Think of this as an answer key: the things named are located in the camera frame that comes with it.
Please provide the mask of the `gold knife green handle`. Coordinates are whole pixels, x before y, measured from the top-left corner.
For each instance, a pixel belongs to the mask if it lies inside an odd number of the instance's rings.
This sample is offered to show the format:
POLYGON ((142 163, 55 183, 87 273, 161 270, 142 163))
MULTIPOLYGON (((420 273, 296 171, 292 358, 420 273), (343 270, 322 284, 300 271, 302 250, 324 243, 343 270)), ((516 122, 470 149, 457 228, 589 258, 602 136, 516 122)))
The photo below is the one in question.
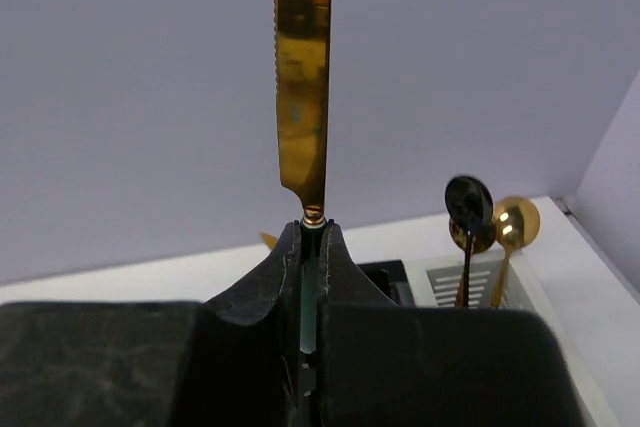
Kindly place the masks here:
POLYGON ((331 0, 274 0, 280 181, 300 200, 303 271, 300 347, 316 349, 316 286, 326 227, 331 0))
POLYGON ((273 250, 276 247, 277 242, 279 240, 278 237, 273 236, 273 235, 268 234, 268 233, 265 233, 265 232, 260 232, 259 235, 260 235, 260 238, 261 238, 262 242, 264 243, 264 245, 268 249, 273 250))

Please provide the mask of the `gold spoon green handle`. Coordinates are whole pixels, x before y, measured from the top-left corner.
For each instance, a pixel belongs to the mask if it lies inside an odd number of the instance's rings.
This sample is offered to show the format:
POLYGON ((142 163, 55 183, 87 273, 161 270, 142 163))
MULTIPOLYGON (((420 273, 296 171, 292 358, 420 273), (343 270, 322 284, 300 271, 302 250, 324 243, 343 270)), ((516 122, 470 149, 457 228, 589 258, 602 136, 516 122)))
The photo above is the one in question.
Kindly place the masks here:
MULTIPOLYGON (((454 222, 449 220, 449 234, 453 242, 463 251, 466 250, 467 232, 454 222)), ((472 239, 471 254, 480 254, 487 251, 496 240, 496 225, 494 221, 486 224, 472 239)))
POLYGON ((529 246, 538 236, 541 217, 537 207, 528 198, 508 196, 494 207, 496 242, 503 248, 504 257, 494 285, 490 306, 501 305, 507 284, 509 262, 514 252, 529 246))

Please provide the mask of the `black utensil container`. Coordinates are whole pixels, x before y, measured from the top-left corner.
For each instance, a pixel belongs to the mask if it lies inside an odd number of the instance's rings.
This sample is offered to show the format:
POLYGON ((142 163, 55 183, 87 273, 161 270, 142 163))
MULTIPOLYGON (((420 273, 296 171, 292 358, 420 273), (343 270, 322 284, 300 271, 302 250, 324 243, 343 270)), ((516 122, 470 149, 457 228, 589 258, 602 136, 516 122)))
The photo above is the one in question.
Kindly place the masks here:
POLYGON ((397 305, 415 306, 409 279, 404 263, 401 260, 360 263, 359 268, 397 305))

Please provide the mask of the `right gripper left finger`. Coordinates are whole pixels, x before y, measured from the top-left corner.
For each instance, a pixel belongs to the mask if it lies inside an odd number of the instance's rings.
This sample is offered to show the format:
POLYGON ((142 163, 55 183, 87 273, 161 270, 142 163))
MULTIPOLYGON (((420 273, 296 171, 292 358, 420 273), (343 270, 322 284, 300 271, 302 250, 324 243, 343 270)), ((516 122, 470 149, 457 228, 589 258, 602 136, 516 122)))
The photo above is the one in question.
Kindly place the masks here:
POLYGON ((206 302, 1 309, 5 426, 287 426, 298 403, 301 228, 206 302))

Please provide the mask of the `white utensil container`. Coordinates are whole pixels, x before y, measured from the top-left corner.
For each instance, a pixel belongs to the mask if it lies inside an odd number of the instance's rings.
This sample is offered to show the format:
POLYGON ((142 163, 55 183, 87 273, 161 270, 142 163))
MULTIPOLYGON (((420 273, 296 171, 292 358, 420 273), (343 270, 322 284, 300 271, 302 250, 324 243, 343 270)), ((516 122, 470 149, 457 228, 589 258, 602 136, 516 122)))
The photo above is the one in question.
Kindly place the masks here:
MULTIPOLYGON (((471 260, 470 309, 487 309, 503 260, 471 260)), ((419 307, 453 308, 463 254, 404 260, 419 307)), ((552 266, 551 277, 525 254, 511 258, 500 309, 540 316, 559 342, 587 426, 639 426, 639 304, 619 284, 578 282, 552 266)))

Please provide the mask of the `black spoon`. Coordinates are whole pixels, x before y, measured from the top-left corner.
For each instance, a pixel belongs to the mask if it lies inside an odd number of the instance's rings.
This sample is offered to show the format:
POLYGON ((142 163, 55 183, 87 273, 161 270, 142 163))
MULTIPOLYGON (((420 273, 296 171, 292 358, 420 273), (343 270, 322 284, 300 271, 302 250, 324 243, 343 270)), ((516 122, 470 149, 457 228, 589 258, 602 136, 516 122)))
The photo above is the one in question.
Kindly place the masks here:
POLYGON ((455 305, 469 306, 470 263, 473 236, 493 220, 493 201, 486 185, 479 179, 458 175, 451 178, 445 188, 445 205, 449 220, 467 232, 464 265, 455 305))

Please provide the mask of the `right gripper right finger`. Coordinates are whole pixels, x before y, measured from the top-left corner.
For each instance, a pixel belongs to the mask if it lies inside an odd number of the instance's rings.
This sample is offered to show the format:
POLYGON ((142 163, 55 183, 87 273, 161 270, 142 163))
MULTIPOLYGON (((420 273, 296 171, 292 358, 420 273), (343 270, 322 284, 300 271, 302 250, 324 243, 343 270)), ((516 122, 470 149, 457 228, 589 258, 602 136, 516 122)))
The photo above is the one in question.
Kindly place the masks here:
POLYGON ((537 315, 404 307, 326 228, 317 395, 325 426, 579 426, 558 341, 537 315))

